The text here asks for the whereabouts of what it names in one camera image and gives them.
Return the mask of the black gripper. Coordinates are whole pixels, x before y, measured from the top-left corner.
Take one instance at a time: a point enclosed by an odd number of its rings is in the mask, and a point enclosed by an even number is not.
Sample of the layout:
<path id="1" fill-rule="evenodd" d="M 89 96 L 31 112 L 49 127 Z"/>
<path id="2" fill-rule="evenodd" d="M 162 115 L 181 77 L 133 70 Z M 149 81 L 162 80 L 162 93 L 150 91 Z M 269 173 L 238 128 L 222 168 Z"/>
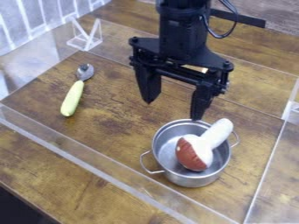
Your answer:
<path id="1" fill-rule="evenodd" d="M 164 75 L 196 87 L 190 96 L 190 119 L 200 120 L 214 95 L 224 94 L 228 89 L 228 76 L 233 64 L 205 45 L 186 59 L 176 59 L 160 54 L 157 38 L 132 37 L 128 44 L 133 50 L 129 65 L 134 69 L 136 83 L 144 102 L 149 104 L 161 93 Z"/>

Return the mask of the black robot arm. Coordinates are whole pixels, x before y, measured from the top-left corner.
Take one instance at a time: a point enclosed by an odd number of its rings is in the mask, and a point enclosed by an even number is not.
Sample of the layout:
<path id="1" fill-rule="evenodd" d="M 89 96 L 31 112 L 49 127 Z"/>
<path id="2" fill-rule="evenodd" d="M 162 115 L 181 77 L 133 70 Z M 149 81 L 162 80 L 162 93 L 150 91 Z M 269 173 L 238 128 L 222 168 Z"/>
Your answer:
<path id="1" fill-rule="evenodd" d="M 210 0 L 156 0 L 160 15 L 157 38 L 132 37 L 129 65 L 141 98 L 152 102 L 161 93 L 161 77 L 194 86 L 190 96 L 190 119 L 200 120 L 212 98 L 229 84 L 233 64 L 208 47 Z"/>

